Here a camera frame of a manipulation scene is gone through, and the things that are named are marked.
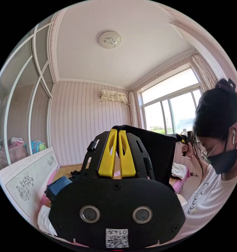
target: floral design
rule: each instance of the floral design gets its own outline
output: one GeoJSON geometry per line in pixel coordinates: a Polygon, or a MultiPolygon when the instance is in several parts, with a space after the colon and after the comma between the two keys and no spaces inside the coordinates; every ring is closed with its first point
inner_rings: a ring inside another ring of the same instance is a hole
{"type": "Polygon", "coordinates": [[[51,166],[53,163],[54,163],[54,157],[50,155],[48,159],[48,165],[51,166]]]}
{"type": "Polygon", "coordinates": [[[32,177],[29,177],[28,175],[24,177],[22,181],[20,181],[20,186],[16,186],[17,191],[20,195],[20,197],[26,201],[30,199],[31,191],[30,187],[34,186],[34,179],[32,177]]]}
{"type": "Polygon", "coordinates": [[[112,44],[112,45],[114,45],[113,47],[115,47],[116,46],[116,41],[115,40],[113,40],[113,38],[112,38],[112,35],[110,36],[110,37],[106,37],[104,40],[104,43],[108,43],[108,44],[112,44]]]}

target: glasses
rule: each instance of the glasses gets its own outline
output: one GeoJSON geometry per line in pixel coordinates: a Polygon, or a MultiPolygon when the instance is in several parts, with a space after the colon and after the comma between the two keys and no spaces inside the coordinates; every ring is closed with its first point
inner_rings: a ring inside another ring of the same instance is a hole
{"type": "Polygon", "coordinates": [[[208,157],[209,157],[209,156],[211,155],[211,153],[216,149],[216,147],[218,146],[218,144],[219,144],[219,142],[221,141],[221,139],[222,139],[222,137],[219,139],[218,143],[217,143],[216,146],[213,148],[213,150],[210,151],[209,154],[208,154],[207,151],[203,151],[203,150],[201,149],[202,157],[203,157],[203,159],[204,159],[207,163],[210,163],[208,157]]]}

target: woman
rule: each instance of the woman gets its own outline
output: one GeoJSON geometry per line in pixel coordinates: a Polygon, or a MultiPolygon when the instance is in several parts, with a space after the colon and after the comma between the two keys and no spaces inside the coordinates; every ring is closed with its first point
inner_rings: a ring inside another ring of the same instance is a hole
{"type": "Polygon", "coordinates": [[[168,243],[204,227],[222,208],[237,183],[237,93],[231,80],[221,79],[214,89],[203,93],[195,113],[193,138],[195,144],[183,145],[182,153],[187,152],[202,180],[188,202],[178,195],[186,221],[168,243]]]}

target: white curtain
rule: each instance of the white curtain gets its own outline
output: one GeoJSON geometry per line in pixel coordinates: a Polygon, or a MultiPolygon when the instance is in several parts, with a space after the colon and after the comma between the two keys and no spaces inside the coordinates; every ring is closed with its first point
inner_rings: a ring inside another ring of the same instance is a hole
{"type": "Polygon", "coordinates": [[[134,94],[132,91],[129,92],[129,104],[130,104],[130,112],[131,112],[131,122],[133,127],[138,127],[138,119],[136,113],[136,105],[134,100],[134,94]]]}
{"type": "Polygon", "coordinates": [[[212,89],[215,86],[215,83],[217,80],[213,71],[198,53],[193,54],[192,59],[194,63],[197,65],[197,67],[199,68],[208,88],[212,89]]]}

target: sticker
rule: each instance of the sticker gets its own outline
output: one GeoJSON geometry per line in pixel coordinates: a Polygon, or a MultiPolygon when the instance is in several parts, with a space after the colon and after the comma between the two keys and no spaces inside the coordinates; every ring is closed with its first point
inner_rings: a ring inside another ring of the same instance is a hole
{"type": "Polygon", "coordinates": [[[107,248],[128,248],[128,229],[106,229],[107,248]]]}

